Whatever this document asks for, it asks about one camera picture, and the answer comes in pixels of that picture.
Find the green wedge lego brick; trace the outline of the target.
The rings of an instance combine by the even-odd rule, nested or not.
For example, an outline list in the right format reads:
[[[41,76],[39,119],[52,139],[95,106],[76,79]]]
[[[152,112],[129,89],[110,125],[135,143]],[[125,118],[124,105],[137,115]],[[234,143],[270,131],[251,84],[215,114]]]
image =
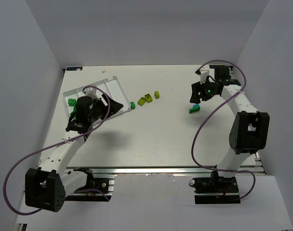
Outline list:
[[[73,111],[70,113],[70,115],[75,115],[76,114],[76,108],[73,109]]]

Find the green square lego brick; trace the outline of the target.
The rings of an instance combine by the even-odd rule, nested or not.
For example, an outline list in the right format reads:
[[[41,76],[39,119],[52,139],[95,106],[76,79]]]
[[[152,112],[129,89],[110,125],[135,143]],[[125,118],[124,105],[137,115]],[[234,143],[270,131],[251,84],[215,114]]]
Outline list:
[[[74,107],[77,104],[77,100],[76,99],[68,99],[67,104],[71,107]]]

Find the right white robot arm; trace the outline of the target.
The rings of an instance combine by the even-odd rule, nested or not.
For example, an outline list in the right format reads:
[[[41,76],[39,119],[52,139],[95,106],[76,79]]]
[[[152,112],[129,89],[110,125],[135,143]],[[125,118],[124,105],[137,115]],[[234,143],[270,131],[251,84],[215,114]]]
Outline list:
[[[245,84],[232,77],[232,69],[227,65],[212,65],[214,76],[209,70],[200,67],[196,74],[200,80],[192,84],[191,103],[199,104],[220,96],[228,105],[235,119],[232,124],[228,142],[229,150],[222,161],[211,167],[208,178],[195,180],[197,193],[222,193],[228,192],[230,186],[235,186],[235,175],[240,171],[240,166],[251,155],[266,146],[270,116],[260,112],[247,99],[244,93]]]

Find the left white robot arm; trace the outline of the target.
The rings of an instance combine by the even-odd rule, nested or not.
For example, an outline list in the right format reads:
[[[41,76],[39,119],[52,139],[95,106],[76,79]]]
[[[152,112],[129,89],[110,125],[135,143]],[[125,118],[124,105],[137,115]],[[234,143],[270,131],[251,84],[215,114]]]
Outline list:
[[[36,169],[25,175],[25,204],[30,207],[58,212],[66,197],[75,191],[96,189],[93,172],[85,167],[66,173],[66,168],[80,147],[86,142],[93,123],[118,113],[123,104],[103,94],[101,98],[82,96],[77,99],[64,135],[64,144]]]

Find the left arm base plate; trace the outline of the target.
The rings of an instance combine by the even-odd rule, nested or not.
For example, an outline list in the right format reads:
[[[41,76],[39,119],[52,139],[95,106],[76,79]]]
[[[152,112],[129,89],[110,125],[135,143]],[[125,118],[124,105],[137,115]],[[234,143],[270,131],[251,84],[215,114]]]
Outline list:
[[[66,197],[67,201],[76,202],[108,202],[102,195],[104,194],[108,199],[111,199],[112,178],[106,177],[102,174],[95,174],[88,168],[76,168],[69,171],[68,174],[83,173],[87,176],[86,183],[77,188],[77,191],[87,190],[86,192],[73,193]]]

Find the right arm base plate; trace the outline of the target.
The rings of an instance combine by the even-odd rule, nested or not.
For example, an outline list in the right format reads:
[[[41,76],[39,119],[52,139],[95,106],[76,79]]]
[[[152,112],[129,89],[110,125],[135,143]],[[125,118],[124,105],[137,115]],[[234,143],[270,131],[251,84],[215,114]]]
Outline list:
[[[240,204],[236,178],[217,182],[211,177],[193,178],[189,185],[194,188],[196,205]]]

